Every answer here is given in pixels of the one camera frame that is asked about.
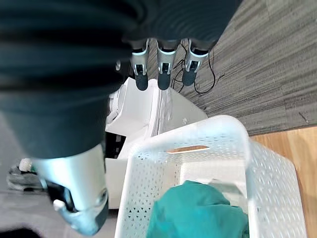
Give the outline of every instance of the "perforated basket wall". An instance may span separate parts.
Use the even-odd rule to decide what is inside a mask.
[[[209,149],[166,152],[195,145]],[[199,174],[206,180],[213,178],[215,171],[208,166],[192,165],[221,161],[243,165],[244,171],[239,173],[237,167],[237,174],[246,184],[251,238],[307,237],[294,166],[250,141],[243,125],[230,116],[190,124],[152,137],[134,148],[129,156],[115,237],[144,238],[154,202],[186,177],[193,180]],[[181,174],[185,166],[187,171]],[[233,178],[234,167],[217,171],[223,175],[226,172]]]

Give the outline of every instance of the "gray floor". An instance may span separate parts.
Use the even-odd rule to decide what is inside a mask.
[[[176,62],[183,57],[180,49]],[[150,78],[157,77],[156,63],[151,53]],[[209,116],[235,116],[249,134],[316,124],[317,1],[245,0],[214,49],[214,69],[217,77],[225,76],[210,93],[198,95],[193,87],[182,90]],[[197,87],[206,90],[210,85],[205,62]],[[46,197],[6,191],[6,172],[22,157],[0,116],[0,228],[28,224],[47,238],[81,237],[53,211]],[[115,223],[114,213],[97,237],[113,237]]]
[[[149,78],[157,78],[151,46]],[[245,0],[214,48],[214,70],[225,76],[208,94],[181,92],[208,116],[232,115],[250,135],[317,124],[317,1]],[[207,61],[196,82],[199,91],[211,86]]]

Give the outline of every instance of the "black cable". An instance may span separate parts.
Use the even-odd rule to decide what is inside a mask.
[[[212,75],[213,75],[213,83],[212,83],[211,88],[208,89],[207,91],[205,91],[205,92],[199,92],[199,91],[197,90],[197,88],[196,88],[196,80],[195,80],[195,81],[194,81],[194,89],[195,89],[195,91],[196,91],[198,94],[205,94],[205,93],[210,92],[210,90],[213,89],[213,87],[214,87],[214,85],[215,85],[215,83],[216,83],[216,77],[215,77],[215,74],[214,74],[214,72],[213,72],[213,69],[212,69],[212,66],[211,66],[211,63],[210,63],[210,53],[208,53],[208,63],[209,63],[209,68],[210,68],[210,70],[211,70],[211,72],[212,72]]]
[[[183,84],[183,86],[180,88],[180,90],[178,91],[178,93],[180,93],[180,91],[182,91],[183,88],[184,88],[184,84]]]

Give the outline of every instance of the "gray carpet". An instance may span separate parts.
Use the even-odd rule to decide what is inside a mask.
[[[157,78],[155,52],[151,41],[149,78]],[[175,62],[182,58],[179,47]],[[214,71],[225,76],[209,93],[181,91],[209,117],[234,116],[250,135],[317,124],[317,1],[245,0],[214,48]],[[211,76],[206,61],[199,91]]]

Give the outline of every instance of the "wooden floor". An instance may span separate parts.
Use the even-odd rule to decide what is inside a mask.
[[[290,159],[297,171],[309,238],[317,237],[317,126],[252,137]]]
[[[179,47],[175,62],[182,58]],[[214,48],[214,70],[225,76],[210,93],[181,92],[209,117],[234,116],[250,135],[317,124],[317,1],[244,0]],[[157,78],[154,41],[148,74]],[[211,86],[207,61],[196,82]]]

